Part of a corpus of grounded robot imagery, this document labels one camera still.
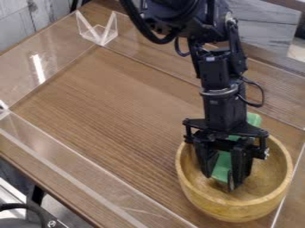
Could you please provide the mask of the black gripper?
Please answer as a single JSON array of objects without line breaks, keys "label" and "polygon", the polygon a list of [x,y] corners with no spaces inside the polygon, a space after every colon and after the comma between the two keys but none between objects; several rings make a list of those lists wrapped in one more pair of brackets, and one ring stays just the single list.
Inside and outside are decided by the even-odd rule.
[{"label": "black gripper", "polygon": [[[231,153],[231,168],[227,172],[227,190],[234,191],[251,174],[253,159],[267,158],[269,133],[246,121],[243,88],[222,90],[202,89],[204,118],[186,118],[184,140],[195,148],[202,174],[210,178],[218,151]],[[237,141],[230,136],[239,136]]]}]

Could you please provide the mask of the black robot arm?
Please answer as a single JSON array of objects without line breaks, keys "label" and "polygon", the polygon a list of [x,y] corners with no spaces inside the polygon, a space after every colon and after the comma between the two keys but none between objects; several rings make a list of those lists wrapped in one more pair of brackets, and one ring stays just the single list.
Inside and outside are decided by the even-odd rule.
[{"label": "black robot arm", "polygon": [[226,155],[227,188],[238,188],[250,176],[254,159],[267,156],[267,132],[249,123],[243,77],[246,56],[238,22],[225,0],[144,0],[140,27],[152,42],[187,40],[196,78],[202,82],[204,117],[186,119],[184,139],[191,143],[202,173],[212,177]]}]

